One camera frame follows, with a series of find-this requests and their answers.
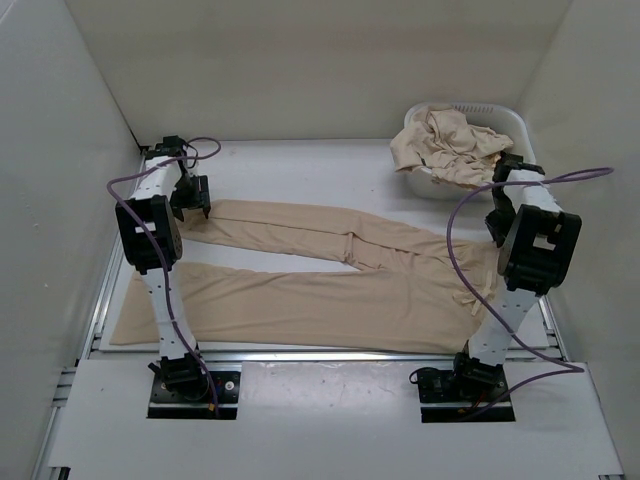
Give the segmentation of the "beige trousers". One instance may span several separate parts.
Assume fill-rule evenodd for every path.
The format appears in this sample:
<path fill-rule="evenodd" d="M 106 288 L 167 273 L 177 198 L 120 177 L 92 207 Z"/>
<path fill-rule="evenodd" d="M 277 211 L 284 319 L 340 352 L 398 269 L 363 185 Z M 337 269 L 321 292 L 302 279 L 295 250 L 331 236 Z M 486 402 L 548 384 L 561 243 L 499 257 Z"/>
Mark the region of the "beige trousers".
<path fill-rule="evenodd" d="M 339 262 L 342 272 L 259 272 L 182 261 L 186 319 L 205 342 L 459 351 L 486 311 L 463 284 L 493 298 L 498 252 L 366 212 L 218 200 L 188 212 L 186 240 Z"/>

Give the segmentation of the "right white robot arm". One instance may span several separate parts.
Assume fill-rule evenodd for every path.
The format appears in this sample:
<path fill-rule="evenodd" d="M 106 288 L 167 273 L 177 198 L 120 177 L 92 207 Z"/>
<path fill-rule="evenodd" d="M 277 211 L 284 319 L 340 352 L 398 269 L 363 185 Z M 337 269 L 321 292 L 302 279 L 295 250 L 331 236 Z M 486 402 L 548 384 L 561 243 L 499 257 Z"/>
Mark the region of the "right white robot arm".
<path fill-rule="evenodd" d="M 485 225 L 498 251 L 501 293 L 490 304 L 463 281 L 489 312 L 449 375 L 450 390 L 464 400 L 498 389 L 509 344 L 529 309 L 565 280 L 582 229 L 581 217 L 564 211 L 546 188 L 544 169 L 520 155 L 502 153 L 492 183 L 479 190 L 493 200 Z"/>

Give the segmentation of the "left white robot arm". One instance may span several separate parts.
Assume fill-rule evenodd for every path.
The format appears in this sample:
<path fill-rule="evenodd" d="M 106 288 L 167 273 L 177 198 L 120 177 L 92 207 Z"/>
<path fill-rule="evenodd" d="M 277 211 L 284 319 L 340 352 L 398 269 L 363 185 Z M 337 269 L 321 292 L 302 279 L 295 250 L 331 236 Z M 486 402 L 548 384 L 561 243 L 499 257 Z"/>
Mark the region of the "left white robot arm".
<path fill-rule="evenodd" d="M 208 178 L 197 173 L 198 152 L 179 136 L 166 136 L 144 155 L 144 170 L 114 179 L 107 191 L 126 260 L 141 276 L 151 299 L 160 359 L 149 365 L 167 391 L 198 402 L 211 395 L 198 342 L 189 328 L 176 263 L 182 258 L 179 224 L 189 211 L 207 219 Z"/>

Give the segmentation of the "beige clothes pile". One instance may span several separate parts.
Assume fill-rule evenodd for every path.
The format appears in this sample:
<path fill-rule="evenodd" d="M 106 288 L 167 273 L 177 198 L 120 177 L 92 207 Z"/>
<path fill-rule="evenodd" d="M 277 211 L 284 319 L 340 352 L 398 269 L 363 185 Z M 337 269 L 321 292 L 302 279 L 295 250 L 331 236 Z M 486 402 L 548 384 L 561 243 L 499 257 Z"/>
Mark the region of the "beige clothes pile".
<path fill-rule="evenodd" d="M 435 181 L 463 188 L 489 183 L 500 154 L 513 146 L 509 136 L 468 123 L 446 104 L 418 109 L 390 142 L 397 172 L 425 167 Z"/>

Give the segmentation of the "white laundry basket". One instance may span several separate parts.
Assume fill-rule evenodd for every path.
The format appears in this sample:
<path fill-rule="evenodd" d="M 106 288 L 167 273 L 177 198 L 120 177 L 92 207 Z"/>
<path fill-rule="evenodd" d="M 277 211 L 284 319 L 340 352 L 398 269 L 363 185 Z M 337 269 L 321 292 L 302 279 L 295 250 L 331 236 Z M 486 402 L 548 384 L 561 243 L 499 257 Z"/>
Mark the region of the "white laundry basket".
<path fill-rule="evenodd" d="M 423 102 L 410 108 L 391 140 L 396 172 L 414 195 L 459 200 L 492 180 L 502 153 L 536 162 L 524 121 L 493 104 Z"/>

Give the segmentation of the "left aluminium rail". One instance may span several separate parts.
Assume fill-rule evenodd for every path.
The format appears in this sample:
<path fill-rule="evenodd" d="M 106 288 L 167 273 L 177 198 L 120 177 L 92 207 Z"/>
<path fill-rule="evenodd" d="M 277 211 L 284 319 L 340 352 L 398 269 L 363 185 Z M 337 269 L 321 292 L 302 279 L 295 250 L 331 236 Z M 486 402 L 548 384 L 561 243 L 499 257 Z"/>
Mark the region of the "left aluminium rail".
<path fill-rule="evenodd" d="M 89 232 L 97 235 L 97 250 L 89 261 L 92 283 L 86 284 L 83 290 L 83 299 L 87 301 L 87 306 L 82 311 L 79 330 L 82 336 L 77 342 L 76 357 L 80 359 L 91 355 L 94 340 L 102 335 L 109 309 L 114 304 L 118 275 L 125 262 L 115 214 L 116 199 L 107 186 L 114 179 L 138 174 L 142 164 L 142 156 L 138 155 L 127 172 L 108 173 L 106 178 L 98 183 L 92 196 L 92 199 L 101 201 L 101 210 L 95 214 L 89 225 Z"/>

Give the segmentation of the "aluminium rail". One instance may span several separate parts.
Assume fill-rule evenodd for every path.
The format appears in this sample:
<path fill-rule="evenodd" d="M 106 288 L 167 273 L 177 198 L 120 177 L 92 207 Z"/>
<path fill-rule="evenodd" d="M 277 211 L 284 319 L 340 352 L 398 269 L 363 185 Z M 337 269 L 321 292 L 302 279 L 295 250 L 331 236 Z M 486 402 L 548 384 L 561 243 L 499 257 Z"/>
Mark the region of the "aluminium rail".
<path fill-rule="evenodd" d="M 272 350 L 272 351 L 209 351 L 203 354 L 206 363 L 240 363 L 240 362 L 445 362 L 453 359 L 452 355 L 427 355 L 411 353 L 383 353 L 358 351 L 320 351 L 320 350 Z M 156 352 L 142 351 L 91 351 L 84 360 L 146 360 L 154 361 L 159 356 Z M 83 360 L 75 359 L 71 368 L 75 368 Z"/>
<path fill-rule="evenodd" d="M 77 342 L 76 357 L 80 359 L 91 355 L 94 340 L 102 335 L 109 309 L 114 304 L 118 275 L 125 262 L 115 214 L 116 199 L 107 186 L 114 179 L 138 174 L 142 164 L 142 156 L 138 155 L 127 172 L 108 173 L 106 178 L 98 183 L 92 196 L 92 199 L 101 201 L 101 210 L 95 214 L 89 225 L 89 232 L 97 235 L 97 250 L 89 261 L 92 283 L 86 284 L 83 290 L 83 299 L 87 301 L 87 306 L 82 311 L 79 330 L 82 336 Z"/>
<path fill-rule="evenodd" d="M 562 339 L 558 332 L 555 316 L 547 297 L 542 297 L 538 301 L 538 306 L 550 346 L 556 348 L 560 354 L 563 355 L 564 347 L 562 346 Z"/>

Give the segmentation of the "right aluminium rail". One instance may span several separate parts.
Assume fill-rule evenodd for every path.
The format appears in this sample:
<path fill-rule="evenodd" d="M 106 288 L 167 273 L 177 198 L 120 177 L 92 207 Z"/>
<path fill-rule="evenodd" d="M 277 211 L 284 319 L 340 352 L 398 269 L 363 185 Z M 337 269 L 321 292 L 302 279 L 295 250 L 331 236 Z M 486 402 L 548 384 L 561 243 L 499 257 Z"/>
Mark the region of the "right aluminium rail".
<path fill-rule="evenodd" d="M 550 346 L 556 348 L 560 354 L 563 355 L 564 347 L 562 346 L 562 339 L 558 332 L 555 316 L 547 297 L 542 297 L 538 301 L 538 306 Z"/>

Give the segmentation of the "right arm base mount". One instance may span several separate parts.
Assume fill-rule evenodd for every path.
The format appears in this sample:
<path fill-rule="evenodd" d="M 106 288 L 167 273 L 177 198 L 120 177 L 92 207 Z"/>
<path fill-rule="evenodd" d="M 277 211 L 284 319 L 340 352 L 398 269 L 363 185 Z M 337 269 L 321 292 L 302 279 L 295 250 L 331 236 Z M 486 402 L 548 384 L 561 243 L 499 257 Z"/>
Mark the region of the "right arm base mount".
<path fill-rule="evenodd" d="M 421 367 L 409 382 L 418 389 L 422 423 L 515 421 L 501 365 L 485 365 L 460 352 L 449 369 Z"/>

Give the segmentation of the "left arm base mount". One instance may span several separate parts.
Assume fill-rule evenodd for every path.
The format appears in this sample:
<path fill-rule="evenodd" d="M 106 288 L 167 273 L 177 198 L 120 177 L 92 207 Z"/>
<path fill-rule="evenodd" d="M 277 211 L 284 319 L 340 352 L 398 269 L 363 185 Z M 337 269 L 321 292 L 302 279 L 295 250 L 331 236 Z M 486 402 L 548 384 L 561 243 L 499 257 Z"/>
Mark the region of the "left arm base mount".
<path fill-rule="evenodd" d="M 147 407 L 148 419 L 235 420 L 241 389 L 240 370 L 210 370 L 206 375 L 191 357 L 178 368 L 163 370 L 150 363 L 153 383 Z"/>

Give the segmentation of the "front aluminium rail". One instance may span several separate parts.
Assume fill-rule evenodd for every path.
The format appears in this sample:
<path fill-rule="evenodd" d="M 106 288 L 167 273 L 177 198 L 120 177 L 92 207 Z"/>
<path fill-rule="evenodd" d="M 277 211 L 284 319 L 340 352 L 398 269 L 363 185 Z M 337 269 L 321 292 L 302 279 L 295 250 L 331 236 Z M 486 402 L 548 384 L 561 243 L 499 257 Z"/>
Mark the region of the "front aluminium rail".
<path fill-rule="evenodd" d="M 209 351 L 203 354 L 206 363 L 240 363 L 240 362 L 445 362 L 453 359 L 452 355 L 427 355 L 411 353 L 383 353 L 358 351 L 320 351 L 320 350 L 272 350 L 272 351 Z M 142 351 L 91 351 L 84 360 L 146 360 L 154 361 L 159 356 L 156 352 Z M 75 359 L 71 368 L 75 368 L 83 360 Z"/>

